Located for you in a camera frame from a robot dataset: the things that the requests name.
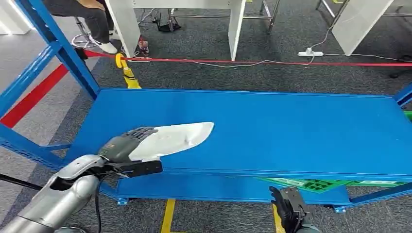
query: blue lower shelf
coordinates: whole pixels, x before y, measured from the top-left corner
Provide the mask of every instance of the blue lower shelf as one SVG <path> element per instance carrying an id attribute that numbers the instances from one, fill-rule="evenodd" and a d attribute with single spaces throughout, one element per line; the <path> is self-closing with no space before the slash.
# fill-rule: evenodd
<path id="1" fill-rule="evenodd" d="M 270 202 L 273 183 L 253 177 L 153 174 L 121 179 L 120 198 Z M 307 204 L 350 204 L 345 186 L 322 194 L 301 191 Z"/>

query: blue metal shelf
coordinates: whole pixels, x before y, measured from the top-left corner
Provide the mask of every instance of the blue metal shelf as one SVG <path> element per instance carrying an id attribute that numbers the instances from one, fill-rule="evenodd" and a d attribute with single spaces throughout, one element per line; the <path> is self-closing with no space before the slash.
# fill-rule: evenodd
<path id="1" fill-rule="evenodd" d="M 58 170 L 139 126 L 215 122 L 200 146 L 164 157 L 163 173 L 122 179 L 116 190 L 102 184 L 120 204 L 127 198 L 269 201 L 269 184 L 248 176 L 410 182 L 354 199 L 344 187 L 302 192 L 308 203 L 341 212 L 412 193 L 412 124 L 400 108 L 412 100 L 412 84 L 395 96 L 100 89 L 41 0 L 16 3 L 48 46 L 0 96 L 0 116 L 54 55 L 96 101 L 72 145 L 42 147 L 0 125 L 1 146 Z M 51 152 L 63 148 L 70 148 L 64 160 Z"/>
<path id="2" fill-rule="evenodd" d="M 273 183 L 253 177 L 154 174 L 121 179 L 117 195 L 123 198 L 270 202 Z M 349 205 L 345 186 L 322 194 L 301 191 L 307 204 Z"/>
<path id="3" fill-rule="evenodd" d="M 136 127 L 201 121 L 210 137 L 164 172 L 412 182 L 412 124 L 389 96 L 103 88 L 66 162 Z"/>

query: blue metal frame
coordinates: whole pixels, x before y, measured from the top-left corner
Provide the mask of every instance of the blue metal frame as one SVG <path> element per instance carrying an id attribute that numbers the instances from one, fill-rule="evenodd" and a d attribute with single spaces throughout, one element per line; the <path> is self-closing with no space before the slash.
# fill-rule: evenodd
<path id="1" fill-rule="evenodd" d="M 59 29 L 41 0 L 16 0 L 16 3 L 33 23 L 39 34 L 48 43 L 48 46 L 0 95 L 0 116 L 7 112 L 12 104 L 20 97 L 23 91 L 55 55 L 67 67 L 81 87 L 92 99 L 95 100 L 100 91 L 97 82 L 84 64 L 84 61 L 77 55 L 65 35 Z M 400 106 L 410 102 L 412 100 L 412 84 L 396 94 L 394 99 Z M 42 147 L 1 124 L 0 145 L 53 170 L 60 169 L 64 163 L 61 158 L 53 154 L 51 151 L 70 147 L 70 144 Z M 102 184 L 101 190 L 109 197 L 116 199 L 118 204 L 127 204 L 128 202 L 128 199 L 125 198 L 124 194 L 119 195 L 116 190 L 107 184 Z M 386 200 L 410 193 L 412 193 L 412 183 L 354 198 L 351 199 L 352 204 L 335 206 L 335 208 L 337 212 L 344 212 L 346 207 Z"/>

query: blue shelf surface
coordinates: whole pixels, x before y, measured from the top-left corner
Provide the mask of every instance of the blue shelf surface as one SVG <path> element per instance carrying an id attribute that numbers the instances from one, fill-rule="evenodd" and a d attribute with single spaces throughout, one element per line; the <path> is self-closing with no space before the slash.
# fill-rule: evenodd
<path id="1" fill-rule="evenodd" d="M 164 173 L 412 182 L 412 124 L 390 96 L 103 88 L 65 158 L 141 126 L 212 121 Z"/>
<path id="2" fill-rule="evenodd" d="M 269 186 L 284 188 L 253 177 L 153 174 L 121 179 L 117 197 L 270 202 L 273 198 Z M 307 204 L 351 204 L 345 186 L 322 194 L 308 191 L 301 194 Z"/>

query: green tray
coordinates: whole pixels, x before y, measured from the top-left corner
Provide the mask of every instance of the green tray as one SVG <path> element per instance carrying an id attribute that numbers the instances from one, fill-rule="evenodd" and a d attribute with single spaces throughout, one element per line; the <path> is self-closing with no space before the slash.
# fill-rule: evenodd
<path id="1" fill-rule="evenodd" d="M 405 111 L 404 113 L 412 121 L 412 111 Z"/>
<path id="2" fill-rule="evenodd" d="M 343 180 L 307 180 L 307 179 L 285 179 L 285 178 L 258 178 L 264 181 L 276 183 L 285 187 L 296 186 L 299 189 L 314 193 L 323 193 L 333 188 L 345 185 L 351 181 Z"/>
<path id="3" fill-rule="evenodd" d="M 392 188 L 399 185 L 406 184 L 407 182 L 395 182 L 395 181 L 352 181 L 347 183 L 346 186 L 374 186 L 374 187 L 387 187 Z"/>

